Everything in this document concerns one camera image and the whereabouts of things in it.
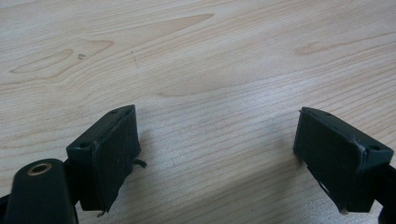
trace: table surface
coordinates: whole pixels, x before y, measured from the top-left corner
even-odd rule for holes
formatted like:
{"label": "table surface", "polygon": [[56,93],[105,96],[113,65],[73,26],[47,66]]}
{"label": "table surface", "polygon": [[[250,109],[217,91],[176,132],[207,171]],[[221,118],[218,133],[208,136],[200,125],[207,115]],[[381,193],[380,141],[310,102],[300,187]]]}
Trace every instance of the table surface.
{"label": "table surface", "polygon": [[376,223],[292,154],[298,110],[396,148],[396,1],[3,0],[0,195],[136,105],[146,169],[80,223]]}

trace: wooden table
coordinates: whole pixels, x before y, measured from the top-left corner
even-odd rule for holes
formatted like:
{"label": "wooden table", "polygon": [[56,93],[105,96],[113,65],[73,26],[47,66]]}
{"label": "wooden table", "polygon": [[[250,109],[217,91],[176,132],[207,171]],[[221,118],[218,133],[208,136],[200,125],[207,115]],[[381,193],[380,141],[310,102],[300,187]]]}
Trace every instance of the wooden table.
{"label": "wooden table", "polygon": [[292,154],[298,110],[396,148],[396,1],[3,0],[0,195],[27,163],[136,105],[142,154],[80,223],[376,223]]}

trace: light wood grain surface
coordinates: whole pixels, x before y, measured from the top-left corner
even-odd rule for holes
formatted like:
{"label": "light wood grain surface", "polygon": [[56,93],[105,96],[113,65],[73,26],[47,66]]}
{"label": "light wood grain surface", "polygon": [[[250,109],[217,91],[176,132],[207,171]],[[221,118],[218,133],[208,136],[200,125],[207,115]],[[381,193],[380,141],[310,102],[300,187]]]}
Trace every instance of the light wood grain surface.
{"label": "light wood grain surface", "polygon": [[134,104],[148,168],[82,224],[376,223],[292,143],[306,105],[396,148],[396,1],[2,0],[0,25],[0,195]]}

